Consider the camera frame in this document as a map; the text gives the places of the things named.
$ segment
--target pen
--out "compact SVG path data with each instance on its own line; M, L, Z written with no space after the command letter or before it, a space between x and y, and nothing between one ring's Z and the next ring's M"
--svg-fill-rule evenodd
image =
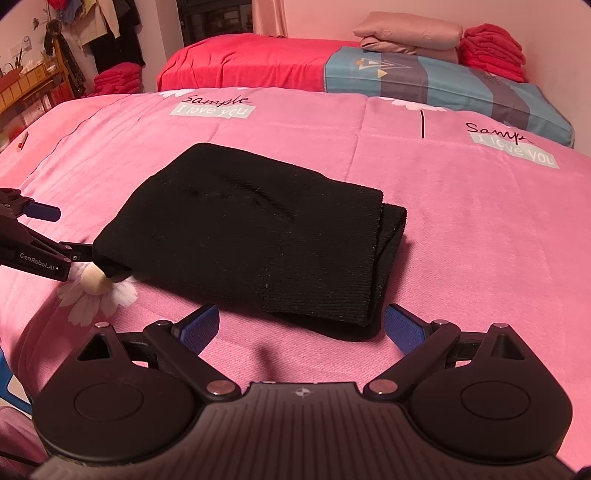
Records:
M17 146L18 151L21 151L22 148L25 146L25 142L27 141L27 138L29 138L29 132L25 132L25 134L21 137L21 141L18 143L18 146Z

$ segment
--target doorway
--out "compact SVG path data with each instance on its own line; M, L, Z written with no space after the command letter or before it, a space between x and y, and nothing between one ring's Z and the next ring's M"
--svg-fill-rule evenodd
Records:
M252 32L251 0L177 0L177 4L186 47L216 35Z

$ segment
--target pink curtain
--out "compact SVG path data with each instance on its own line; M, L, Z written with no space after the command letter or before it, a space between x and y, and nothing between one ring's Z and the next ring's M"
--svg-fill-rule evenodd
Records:
M256 34L286 37L283 0L252 0L252 23Z

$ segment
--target beige jacket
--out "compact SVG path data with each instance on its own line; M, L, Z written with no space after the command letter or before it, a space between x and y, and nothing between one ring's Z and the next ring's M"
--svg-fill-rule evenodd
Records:
M70 33L77 45L83 48L96 38L107 34L107 25L115 38L121 36L113 0L85 0L83 15L70 26Z

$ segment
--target bed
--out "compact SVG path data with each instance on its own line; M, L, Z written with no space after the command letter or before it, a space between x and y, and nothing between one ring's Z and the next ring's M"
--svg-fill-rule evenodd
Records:
M470 110L561 145L574 143L572 126L536 85L445 61L358 47L336 40L220 35L173 55L158 77L158 89L244 86L363 93Z
M588 157L479 113L379 96L226 87L101 100L49 112L22 152L11 145L0 155L2 172L12 166L3 185L62 211L57 223L23 223L58 241L92 242L148 176L198 142L380 189L384 202L408 209L385 303L463 330L510 323L573 403L562 460L574 469L589 462ZM67 115L74 115L69 127L56 127ZM0 268L0 346L32 398L94 322L138 331L197 307L136 278L87 294L85 268L77 264L64 284ZM401 355L383 332L349 343L228 310L202 353L242 388L249 381L363 385Z

